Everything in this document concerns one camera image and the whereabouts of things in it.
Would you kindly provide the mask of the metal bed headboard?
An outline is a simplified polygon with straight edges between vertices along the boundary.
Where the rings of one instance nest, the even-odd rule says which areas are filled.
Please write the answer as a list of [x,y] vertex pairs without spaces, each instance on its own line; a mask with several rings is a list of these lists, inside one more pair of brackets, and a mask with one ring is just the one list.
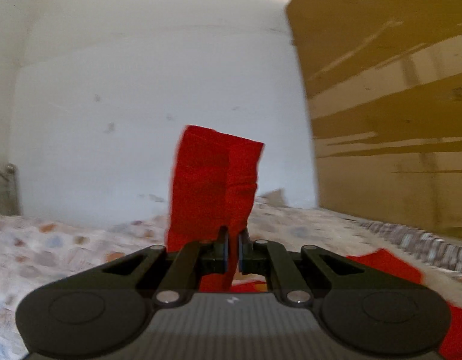
[[18,172],[15,165],[6,164],[0,170],[0,214],[20,215]]

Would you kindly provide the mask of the wooden plywood wardrobe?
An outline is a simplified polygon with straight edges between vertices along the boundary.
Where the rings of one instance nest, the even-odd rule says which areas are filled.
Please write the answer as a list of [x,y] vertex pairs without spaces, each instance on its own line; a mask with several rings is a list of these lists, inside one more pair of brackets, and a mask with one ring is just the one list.
[[319,203],[462,237],[462,0],[291,0]]

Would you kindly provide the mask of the patterned beige quilt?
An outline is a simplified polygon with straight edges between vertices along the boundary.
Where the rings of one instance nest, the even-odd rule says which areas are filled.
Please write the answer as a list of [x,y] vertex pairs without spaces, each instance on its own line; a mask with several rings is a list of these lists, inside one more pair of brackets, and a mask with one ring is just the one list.
[[[357,224],[358,220],[321,209],[295,209],[269,194],[255,201],[249,233],[280,242],[289,250],[315,244],[348,256],[379,249],[424,271],[424,284],[462,308],[462,275],[427,265]],[[76,228],[59,222],[0,214],[0,359],[21,359],[26,348],[14,313],[30,291],[68,275],[160,244],[167,217],[127,222],[109,228]]]

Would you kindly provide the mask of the striped black white pink sheet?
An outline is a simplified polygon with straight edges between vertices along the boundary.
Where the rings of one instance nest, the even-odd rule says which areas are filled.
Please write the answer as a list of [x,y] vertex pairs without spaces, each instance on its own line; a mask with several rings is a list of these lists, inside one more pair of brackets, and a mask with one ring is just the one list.
[[462,275],[462,241],[402,224],[358,220],[357,224],[417,260]]

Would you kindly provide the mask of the red long-sleeved dress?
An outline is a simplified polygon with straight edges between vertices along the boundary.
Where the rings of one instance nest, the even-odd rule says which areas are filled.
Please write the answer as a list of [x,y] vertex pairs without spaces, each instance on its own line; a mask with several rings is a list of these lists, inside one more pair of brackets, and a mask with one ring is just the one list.
[[[211,275],[201,289],[226,292],[232,288],[237,267],[237,234],[247,225],[257,189],[257,166],[264,144],[210,128],[188,125],[176,151],[171,188],[171,223],[167,230],[169,252],[189,242],[214,240],[227,226],[232,251],[224,276]],[[424,284],[424,271],[392,253],[379,249],[362,256],[346,256],[414,283]],[[448,303],[451,327],[439,353],[445,359],[462,359],[462,308]]]

